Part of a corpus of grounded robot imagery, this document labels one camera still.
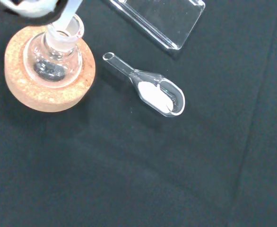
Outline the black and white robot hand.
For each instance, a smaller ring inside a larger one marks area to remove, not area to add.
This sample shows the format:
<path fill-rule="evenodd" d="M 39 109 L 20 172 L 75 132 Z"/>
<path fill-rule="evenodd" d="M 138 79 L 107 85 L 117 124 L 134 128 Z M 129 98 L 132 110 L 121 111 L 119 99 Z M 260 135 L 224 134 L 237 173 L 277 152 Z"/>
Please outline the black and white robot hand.
<path fill-rule="evenodd" d="M 0 0 L 0 19 L 26 26 L 46 25 L 59 19 L 67 0 Z"/>

